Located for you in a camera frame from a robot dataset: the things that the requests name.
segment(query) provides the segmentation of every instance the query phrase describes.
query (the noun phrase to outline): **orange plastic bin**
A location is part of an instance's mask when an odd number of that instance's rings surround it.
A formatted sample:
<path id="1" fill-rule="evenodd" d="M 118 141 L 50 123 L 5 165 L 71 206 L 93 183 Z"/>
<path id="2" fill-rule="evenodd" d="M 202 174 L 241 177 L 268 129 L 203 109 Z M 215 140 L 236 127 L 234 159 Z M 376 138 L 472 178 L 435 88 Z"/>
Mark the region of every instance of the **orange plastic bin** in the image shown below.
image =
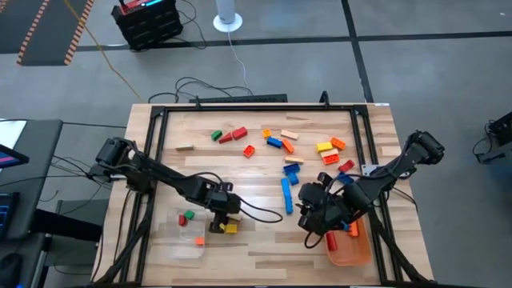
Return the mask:
<path id="1" fill-rule="evenodd" d="M 365 222 L 358 219 L 359 236 L 351 237 L 345 231 L 329 231 L 336 241 L 336 250 L 329 251 L 326 242 L 327 256 L 336 266 L 359 266 L 371 260 L 370 240 L 366 232 Z"/>

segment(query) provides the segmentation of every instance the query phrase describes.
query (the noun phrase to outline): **white cable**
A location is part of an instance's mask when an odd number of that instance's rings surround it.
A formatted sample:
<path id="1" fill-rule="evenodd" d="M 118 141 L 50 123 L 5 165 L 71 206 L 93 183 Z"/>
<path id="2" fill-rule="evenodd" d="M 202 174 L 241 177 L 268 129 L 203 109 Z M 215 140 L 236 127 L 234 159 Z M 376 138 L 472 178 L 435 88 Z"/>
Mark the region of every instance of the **white cable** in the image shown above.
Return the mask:
<path id="1" fill-rule="evenodd" d="M 242 64 L 242 68 L 243 68 L 243 81 L 246 83 L 246 88 L 249 89 L 249 83 L 247 81 L 247 71 L 246 71 L 246 66 L 243 64 L 242 61 L 240 61 L 240 59 L 238 59 L 238 56 L 237 56 L 237 51 L 234 50 L 234 47 L 233 47 L 233 43 L 231 43 L 231 35 L 230 35 L 230 31 L 228 30 L 227 31 L 227 38 L 230 40 L 230 46 L 231 46 L 231 49 L 233 50 L 233 53 L 234 53 L 234 57 L 237 59 L 237 61 Z"/>

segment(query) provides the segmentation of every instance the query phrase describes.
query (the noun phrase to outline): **green lego brick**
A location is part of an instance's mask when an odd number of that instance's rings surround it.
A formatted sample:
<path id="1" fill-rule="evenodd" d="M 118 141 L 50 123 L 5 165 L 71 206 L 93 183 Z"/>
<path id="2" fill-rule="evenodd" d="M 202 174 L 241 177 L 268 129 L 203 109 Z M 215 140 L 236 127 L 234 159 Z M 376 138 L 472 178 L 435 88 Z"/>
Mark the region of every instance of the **green lego brick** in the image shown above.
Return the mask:
<path id="1" fill-rule="evenodd" d="M 211 134 L 211 139 L 217 141 L 222 136 L 222 131 L 217 130 Z"/>
<path id="2" fill-rule="evenodd" d="M 185 218 L 189 220 L 192 220 L 194 219 L 195 213 L 193 211 L 188 210 L 187 212 L 184 213 L 183 216 L 185 216 Z"/>

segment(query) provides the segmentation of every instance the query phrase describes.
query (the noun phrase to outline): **wooden tabletop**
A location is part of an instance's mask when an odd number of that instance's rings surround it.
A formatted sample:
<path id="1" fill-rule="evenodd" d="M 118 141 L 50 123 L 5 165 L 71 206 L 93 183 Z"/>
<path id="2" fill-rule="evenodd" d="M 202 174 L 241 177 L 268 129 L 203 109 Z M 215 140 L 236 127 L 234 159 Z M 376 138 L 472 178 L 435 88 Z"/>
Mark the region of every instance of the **wooden tabletop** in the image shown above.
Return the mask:
<path id="1" fill-rule="evenodd" d="M 150 108 L 150 105 L 145 104 L 133 105 L 126 129 L 126 138 L 135 140 L 140 150 L 143 150 L 146 140 Z M 390 107 L 368 105 L 368 109 L 379 162 L 388 163 L 400 153 L 400 144 Z M 359 125 L 361 135 L 364 135 L 362 121 Z M 240 126 L 246 127 L 249 133 L 238 141 L 219 144 L 210 138 L 210 134 L 215 130 L 226 132 Z M 301 184 L 315 181 L 321 171 L 330 175 L 337 174 L 338 165 L 324 166 L 315 151 L 317 143 L 328 142 L 331 137 L 337 137 L 346 142 L 346 149 L 340 153 L 340 163 L 349 159 L 358 163 L 350 117 L 344 111 L 171 113 L 162 157 L 163 164 L 185 175 L 201 171 L 215 172 L 224 181 L 234 184 L 233 192 L 255 206 L 270 208 L 283 214 L 284 220 L 277 224 L 265 224 L 244 217 L 237 234 L 206 232 L 206 249 L 200 258 L 173 259 L 170 252 L 172 244 L 169 244 L 166 239 L 169 227 L 176 225 L 171 220 L 172 217 L 169 217 L 170 213 L 175 208 L 198 207 L 186 202 L 173 188 L 159 183 L 143 285 L 379 283 L 377 267 L 373 259 L 364 266 L 338 267 L 333 265 L 326 256 L 326 245 L 323 241 L 313 249 L 304 247 L 306 232 L 297 225 L 300 217 L 297 207 L 294 208 L 292 215 L 286 215 L 284 209 L 280 180 L 284 177 L 282 167 L 286 154 L 284 150 L 266 144 L 262 138 L 262 130 L 265 128 L 271 129 L 272 134 L 278 137 L 281 129 L 299 134 L 299 139 L 292 143 L 295 146 L 294 156 L 306 160 L 298 174 Z M 155 151 L 156 135 L 152 143 L 152 151 Z M 365 144 L 366 162 L 370 163 L 365 137 L 362 137 L 362 140 Z M 186 143 L 194 144 L 195 149 L 176 151 L 176 146 Z M 256 148 L 256 152 L 253 157 L 247 159 L 242 155 L 242 151 L 249 144 Z M 360 173 L 360 169 L 356 167 L 351 172 Z M 299 184 L 291 188 L 294 203 L 299 202 L 300 187 Z M 399 181 L 396 187 L 411 195 L 408 182 Z M 114 184 L 106 213 L 104 251 L 96 278 L 106 272 L 114 259 L 121 209 L 126 193 L 125 183 Z M 125 244 L 133 200 L 134 196 L 131 195 L 123 217 L 119 251 Z M 432 278 L 414 206 L 394 193 L 390 196 L 388 206 L 398 246 L 421 274 Z M 267 219 L 273 217 L 271 214 L 256 212 L 254 214 Z M 365 221 L 366 227 L 369 227 L 366 218 Z M 386 245 L 382 243 L 382 246 L 388 277 L 392 278 L 389 254 Z M 129 279 L 133 279 L 135 275 L 138 246 L 134 251 Z"/>

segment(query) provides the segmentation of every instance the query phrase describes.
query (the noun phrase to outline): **concrete floor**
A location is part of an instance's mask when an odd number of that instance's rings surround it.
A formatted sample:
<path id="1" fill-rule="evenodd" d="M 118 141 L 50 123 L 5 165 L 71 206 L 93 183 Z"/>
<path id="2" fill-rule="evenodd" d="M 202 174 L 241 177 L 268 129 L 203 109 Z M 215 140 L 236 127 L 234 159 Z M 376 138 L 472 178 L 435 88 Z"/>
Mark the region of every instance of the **concrete floor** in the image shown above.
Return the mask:
<path id="1" fill-rule="evenodd" d="M 117 1 L 96 2 L 88 26 L 101 44 L 124 41 L 110 16 Z M 226 39 L 212 29 L 214 1 L 193 0 L 206 40 Z M 244 26 L 240 38 L 347 36 L 339 0 L 237 0 Z M 458 33 L 512 30 L 512 2 L 506 0 L 351 0 L 358 35 Z M 185 3 L 178 7 L 190 14 Z M 197 27 L 182 37 L 197 41 Z M 92 45 L 84 34 L 80 44 Z M 441 283 L 505 287 L 512 282 L 512 165 L 506 158 L 477 164 L 471 148 L 483 125 L 512 107 L 512 39 L 473 38 L 362 42 L 362 55 L 376 102 L 389 102 L 400 139 L 428 130 L 445 147 L 440 165 L 412 177 L 420 221 L 435 278 Z M 332 101 L 363 102 L 351 44 L 309 43 L 236 46 L 255 94 L 287 93 L 291 102 L 316 102 L 322 90 Z M 192 76 L 217 86 L 243 85 L 229 47 L 107 53 L 114 66 L 148 98 L 172 91 Z M 16 55 L 0 55 L 2 118 L 61 118 L 65 121 L 126 124 L 137 99 L 108 69 L 100 53 L 76 53 L 66 67 L 19 67 Z M 194 90 L 199 97 L 213 91 Z M 173 99 L 160 98 L 162 102 Z M 123 130 L 65 126 L 57 155 L 92 163 L 105 138 Z M 60 199 L 86 199 L 95 190 L 86 180 L 51 179 L 42 198 L 59 189 Z M 98 198 L 108 198 L 104 191 Z M 43 208 L 53 210 L 54 202 Z M 90 270 L 79 268 L 79 272 Z M 46 286 L 84 283 L 50 269 Z"/>

